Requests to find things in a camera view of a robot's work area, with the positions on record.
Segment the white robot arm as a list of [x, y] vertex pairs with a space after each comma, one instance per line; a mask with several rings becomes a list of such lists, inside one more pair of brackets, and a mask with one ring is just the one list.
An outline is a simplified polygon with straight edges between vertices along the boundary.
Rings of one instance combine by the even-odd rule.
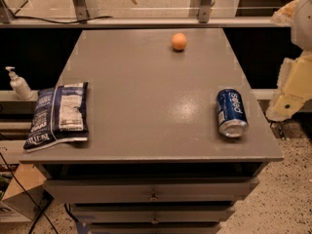
[[291, 119], [312, 99], [312, 0], [293, 0], [275, 12], [271, 21], [291, 28], [291, 41], [302, 50], [296, 59], [284, 58], [277, 90], [265, 115], [270, 121]]

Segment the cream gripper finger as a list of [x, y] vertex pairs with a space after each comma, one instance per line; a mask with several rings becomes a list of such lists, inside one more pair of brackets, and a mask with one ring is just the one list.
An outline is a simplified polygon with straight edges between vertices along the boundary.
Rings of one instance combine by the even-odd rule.
[[280, 8], [273, 14], [271, 21], [276, 25], [292, 26], [298, 2], [299, 0], [293, 0]]
[[265, 115], [270, 121], [282, 122], [312, 98], [312, 53], [303, 52], [298, 58], [284, 58], [277, 90], [270, 99]]

